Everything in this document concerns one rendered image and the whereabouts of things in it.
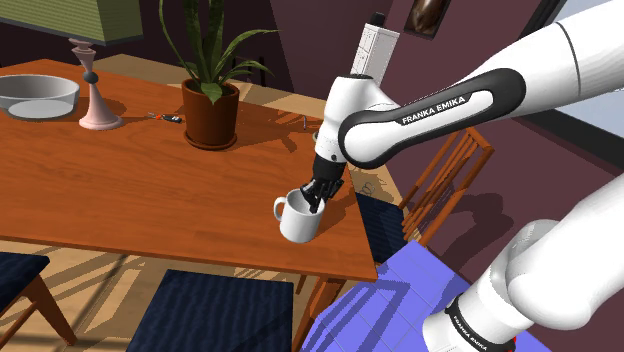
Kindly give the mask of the wooden chair with blue seat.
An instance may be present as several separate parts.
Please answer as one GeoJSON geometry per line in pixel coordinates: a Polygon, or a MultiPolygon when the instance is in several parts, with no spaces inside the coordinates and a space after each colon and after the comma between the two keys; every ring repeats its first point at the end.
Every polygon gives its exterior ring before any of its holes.
{"type": "Polygon", "coordinates": [[[169,269],[126,352],[291,352],[293,290],[169,269]]]}
{"type": "Polygon", "coordinates": [[[374,262],[384,263],[412,240],[426,246],[493,153],[476,129],[467,128],[449,135],[399,204],[358,193],[374,262]]]}
{"type": "Polygon", "coordinates": [[[38,311],[68,346],[77,337],[46,286],[41,272],[50,263],[47,256],[0,252],[0,317],[21,297],[30,301],[29,307],[0,337],[0,350],[25,321],[38,311]]]}

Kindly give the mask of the white mug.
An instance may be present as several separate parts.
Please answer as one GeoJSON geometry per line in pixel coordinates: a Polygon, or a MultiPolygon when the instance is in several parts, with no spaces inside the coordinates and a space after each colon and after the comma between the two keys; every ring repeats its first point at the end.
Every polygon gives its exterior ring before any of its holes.
{"type": "Polygon", "coordinates": [[[321,200],[317,211],[311,212],[299,189],[278,197],[273,205],[274,216],[280,222],[280,233],[294,243],[306,243],[315,238],[324,210],[325,202],[321,200]]]}

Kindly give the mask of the dark framed wall picture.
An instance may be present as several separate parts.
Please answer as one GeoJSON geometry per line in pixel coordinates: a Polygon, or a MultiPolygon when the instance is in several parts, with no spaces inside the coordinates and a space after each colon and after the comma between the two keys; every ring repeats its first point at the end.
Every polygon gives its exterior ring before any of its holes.
{"type": "Polygon", "coordinates": [[[444,18],[451,0],[414,0],[404,31],[433,39],[444,18]]]}

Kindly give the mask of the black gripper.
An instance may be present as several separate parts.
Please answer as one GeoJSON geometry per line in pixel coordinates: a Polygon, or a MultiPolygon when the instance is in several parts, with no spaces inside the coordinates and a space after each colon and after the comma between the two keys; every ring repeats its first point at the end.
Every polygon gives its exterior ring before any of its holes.
{"type": "Polygon", "coordinates": [[[312,167],[312,179],[300,187],[304,200],[309,204],[309,211],[315,214],[321,200],[327,201],[334,197],[344,184],[342,179],[346,167],[345,162],[330,161],[316,154],[312,167]]]}

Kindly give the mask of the green plant in brown pot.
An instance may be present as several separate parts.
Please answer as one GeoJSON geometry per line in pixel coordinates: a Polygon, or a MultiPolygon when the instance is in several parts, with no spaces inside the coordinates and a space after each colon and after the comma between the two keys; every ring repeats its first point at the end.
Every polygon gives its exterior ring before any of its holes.
{"type": "Polygon", "coordinates": [[[193,59],[182,58],[165,23],[165,0],[158,0],[162,32],[189,78],[181,83],[186,141],[203,150],[223,150],[237,141],[236,123],[240,90],[229,80],[249,74],[253,68],[270,73],[264,64],[250,59],[228,68],[239,45],[248,38],[267,34],[267,29],[245,31],[229,44],[223,43],[225,0],[206,0],[208,24],[200,24],[201,0],[177,0],[183,9],[183,24],[193,59]]]}

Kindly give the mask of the wooden dining table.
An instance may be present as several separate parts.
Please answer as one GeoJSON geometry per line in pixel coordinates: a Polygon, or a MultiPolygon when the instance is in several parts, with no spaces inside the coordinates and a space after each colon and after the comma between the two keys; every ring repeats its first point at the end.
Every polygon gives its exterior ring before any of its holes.
{"type": "Polygon", "coordinates": [[[180,111],[178,88],[106,72],[98,86],[121,127],[0,112],[0,239],[311,275],[295,347],[346,281],[376,280],[350,183],[308,243],[274,217],[276,198],[311,177],[318,118],[304,130],[300,114],[244,102],[235,144],[203,151],[183,125],[147,117],[180,111]]]}

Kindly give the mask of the tall white box black top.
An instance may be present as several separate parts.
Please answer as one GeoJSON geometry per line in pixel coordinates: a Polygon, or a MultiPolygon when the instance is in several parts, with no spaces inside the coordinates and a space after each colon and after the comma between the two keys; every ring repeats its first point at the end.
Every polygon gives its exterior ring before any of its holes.
{"type": "Polygon", "coordinates": [[[385,27],[385,15],[375,12],[364,25],[351,73],[368,75],[380,85],[399,36],[385,27]]]}

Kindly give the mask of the grey bowl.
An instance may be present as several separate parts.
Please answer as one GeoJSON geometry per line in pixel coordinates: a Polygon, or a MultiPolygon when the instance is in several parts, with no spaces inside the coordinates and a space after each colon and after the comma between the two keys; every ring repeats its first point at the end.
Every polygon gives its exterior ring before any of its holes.
{"type": "Polygon", "coordinates": [[[56,76],[16,74],[0,76],[0,111],[26,121],[55,120],[75,112],[78,83],[56,76]]]}

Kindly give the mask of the dark framed window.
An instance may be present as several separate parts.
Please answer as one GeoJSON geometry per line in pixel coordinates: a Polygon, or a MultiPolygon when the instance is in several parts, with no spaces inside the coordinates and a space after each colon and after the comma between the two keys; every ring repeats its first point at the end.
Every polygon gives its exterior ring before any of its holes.
{"type": "MultiPolygon", "coordinates": [[[[521,35],[608,1],[539,0],[521,35]]],[[[516,121],[602,169],[624,170],[624,89],[516,121]]]]}

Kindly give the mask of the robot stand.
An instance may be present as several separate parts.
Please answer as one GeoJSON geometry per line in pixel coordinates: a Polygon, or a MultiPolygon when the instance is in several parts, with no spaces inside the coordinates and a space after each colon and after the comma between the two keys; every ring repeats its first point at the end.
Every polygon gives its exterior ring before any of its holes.
{"type": "Polygon", "coordinates": [[[316,318],[300,352],[428,352],[422,325],[469,283],[411,242],[316,318]]]}

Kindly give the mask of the pink lamp with green shade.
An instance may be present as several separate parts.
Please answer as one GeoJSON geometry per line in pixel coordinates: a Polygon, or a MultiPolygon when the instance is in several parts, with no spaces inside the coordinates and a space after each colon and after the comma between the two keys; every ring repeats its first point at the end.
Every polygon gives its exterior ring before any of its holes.
{"type": "Polygon", "coordinates": [[[104,102],[93,71],[94,44],[110,46],[143,37],[139,0],[0,0],[0,22],[68,38],[85,68],[89,106],[79,124],[91,130],[123,125],[104,102]]]}

